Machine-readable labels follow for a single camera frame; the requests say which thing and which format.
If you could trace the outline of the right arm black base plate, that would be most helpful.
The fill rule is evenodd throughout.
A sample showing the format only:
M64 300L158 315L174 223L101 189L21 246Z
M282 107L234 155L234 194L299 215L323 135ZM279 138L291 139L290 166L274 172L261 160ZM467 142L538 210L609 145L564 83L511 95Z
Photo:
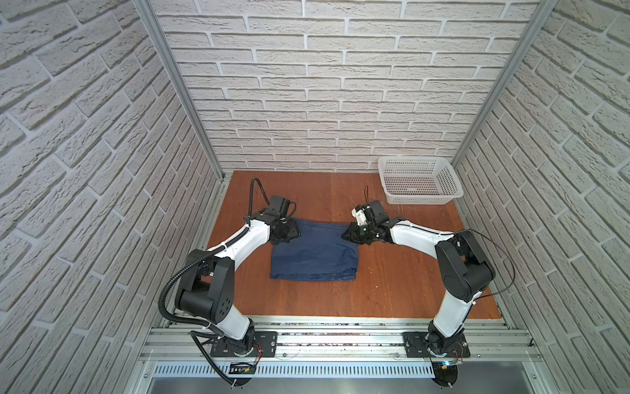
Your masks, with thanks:
M406 332L402 334L408 358L457 358L471 356L464 331L450 338L443 338L439 332Z

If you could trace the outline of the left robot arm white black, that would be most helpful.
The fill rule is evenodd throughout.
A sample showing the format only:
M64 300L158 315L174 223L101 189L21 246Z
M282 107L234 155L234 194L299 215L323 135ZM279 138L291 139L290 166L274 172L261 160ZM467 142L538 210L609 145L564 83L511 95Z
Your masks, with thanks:
M235 303L236 270L267 243L289 243L300 237L293 214L297 204L273 196L266 208L244 217L243 227L213 249L194 250L174 281L174 304L187 316L179 323L201 328L200 334L223 340L231 352L246 356L255 348L253 321Z

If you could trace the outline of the blue denim trousers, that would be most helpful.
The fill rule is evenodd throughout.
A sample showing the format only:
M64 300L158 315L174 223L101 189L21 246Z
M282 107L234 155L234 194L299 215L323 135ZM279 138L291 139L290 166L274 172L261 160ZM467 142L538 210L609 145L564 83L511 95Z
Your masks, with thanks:
M354 281L359 246L342 238L347 225L296 221L300 236L274 246L270 278L293 282Z

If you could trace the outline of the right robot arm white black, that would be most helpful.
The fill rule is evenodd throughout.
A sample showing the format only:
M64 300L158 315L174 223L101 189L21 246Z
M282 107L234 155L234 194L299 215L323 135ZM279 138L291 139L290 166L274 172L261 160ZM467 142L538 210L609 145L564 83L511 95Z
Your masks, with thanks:
M403 218L389 218L374 200L352 210L354 221L342 238L358 245L383 241L427 254L438 262L445 295L428 325L425 342L432 356L445 357L464 333L473 304L495 278L495 269L470 230L425 228Z

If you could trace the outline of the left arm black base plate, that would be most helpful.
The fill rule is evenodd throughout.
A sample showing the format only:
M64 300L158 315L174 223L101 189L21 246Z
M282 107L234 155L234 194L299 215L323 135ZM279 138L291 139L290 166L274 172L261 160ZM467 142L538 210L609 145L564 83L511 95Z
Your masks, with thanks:
M278 332L256 331L241 340L224 337L213 342L211 357L273 358L276 355Z

